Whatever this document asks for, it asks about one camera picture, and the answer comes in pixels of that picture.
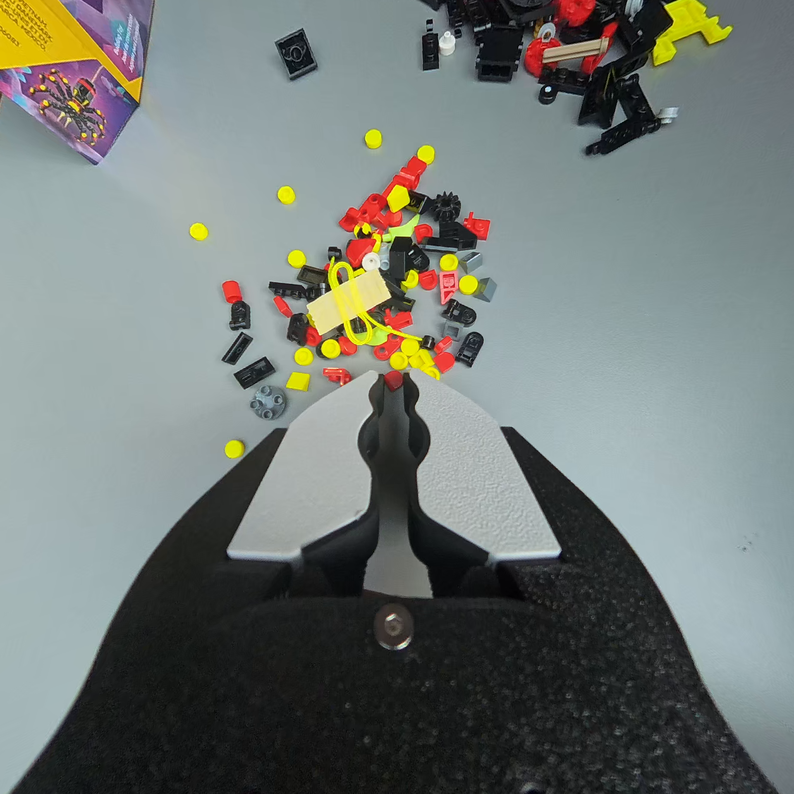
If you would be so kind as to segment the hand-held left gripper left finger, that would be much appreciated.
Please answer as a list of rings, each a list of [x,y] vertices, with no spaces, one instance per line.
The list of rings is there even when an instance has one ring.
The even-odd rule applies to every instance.
[[[237,528],[236,561],[319,569],[339,596],[362,593],[379,541],[373,459],[379,446],[380,374],[364,372],[286,430]]]

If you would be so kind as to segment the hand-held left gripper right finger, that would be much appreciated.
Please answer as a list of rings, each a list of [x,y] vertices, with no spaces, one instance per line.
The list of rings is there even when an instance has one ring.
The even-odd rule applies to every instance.
[[[414,472],[408,534],[434,596],[456,596],[471,571],[556,564],[561,545],[499,422],[420,370],[403,383]]]

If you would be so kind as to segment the pile of small colourful bricks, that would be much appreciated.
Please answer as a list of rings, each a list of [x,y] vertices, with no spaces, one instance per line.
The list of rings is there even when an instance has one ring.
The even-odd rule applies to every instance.
[[[477,245],[487,239],[490,222],[473,213],[450,223],[433,219],[437,195],[420,190],[433,157],[433,147],[420,147],[385,190],[349,208],[339,223],[343,246],[330,246],[323,256],[282,252],[265,235],[258,269],[224,266],[216,293],[230,317],[230,343],[222,355],[207,358],[208,375],[199,383],[205,392],[217,385],[225,406],[251,411],[259,387],[282,387],[282,415],[260,419],[279,422],[292,416],[290,406],[296,414],[309,399],[364,372],[375,371],[383,381],[398,370],[404,382],[420,370],[436,380],[452,377],[458,385],[478,361],[492,358],[492,344],[483,354],[487,338],[471,304],[492,300],[497,288],[476,273],[482,263]],[[307,303],[372,271],[380,272],[391,298],[331,332],[317,332]]]

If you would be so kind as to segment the pile of black red bricks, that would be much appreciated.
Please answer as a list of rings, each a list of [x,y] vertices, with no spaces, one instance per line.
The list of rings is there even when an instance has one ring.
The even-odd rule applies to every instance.
[[[560,94],[581,99],[579,125],[594,124],[602,133],[585,155],[607,155],[655,134],[672,123],[675,107],[656,111],[640,84],[640,70],[652,59],[657,38],[672,25],[666,1],[446,1],[425,2],[445,8],[457,42],[471,28],[478,47],[476,76],[507,84],[519,64],[539,84],[538,101]],[[543,65],[546,48],[608,36],[602,57]]]

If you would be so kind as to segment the tan card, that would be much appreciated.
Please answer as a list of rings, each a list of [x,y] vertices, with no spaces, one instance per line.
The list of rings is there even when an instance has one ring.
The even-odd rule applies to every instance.
[[[331,332],[391,298],[380,272],[364,272],[307,303],[306,313],[320,334]]]

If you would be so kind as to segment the black square plate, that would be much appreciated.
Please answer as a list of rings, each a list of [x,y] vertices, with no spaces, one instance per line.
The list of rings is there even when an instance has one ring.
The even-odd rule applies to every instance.
[[[318,63],[304,28],[278,39],[275,47],[291,81],[318,69]]]

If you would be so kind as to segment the tan connector peg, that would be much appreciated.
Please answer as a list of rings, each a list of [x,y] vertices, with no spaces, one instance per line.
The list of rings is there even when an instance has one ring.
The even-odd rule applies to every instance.
[[[610,48],[611,39],[603,36],[600,39],[583,41],[572,45],[560,45],[546,48],[542,53],[543,65],[587,57],[602,57]]]

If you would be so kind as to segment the purple and yellow toy box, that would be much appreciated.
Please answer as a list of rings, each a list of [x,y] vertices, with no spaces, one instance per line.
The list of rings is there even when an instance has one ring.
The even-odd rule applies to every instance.
[[[139,107],[154,7],[2,1],[2,98],[102,163]]]

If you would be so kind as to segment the large yellow brick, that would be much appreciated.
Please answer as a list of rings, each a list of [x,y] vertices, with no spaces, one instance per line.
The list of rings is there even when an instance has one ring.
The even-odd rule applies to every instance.
[[[732,25],[722,27],[718,16],[709,16],[707,6],[700,1],[674,1],[664,4],[672,25],[659,35],[653,48],[653,65],[670,62],[677,53],[676,43],[694,34],[700,34],[708,45],[724,41],[733,30]]]

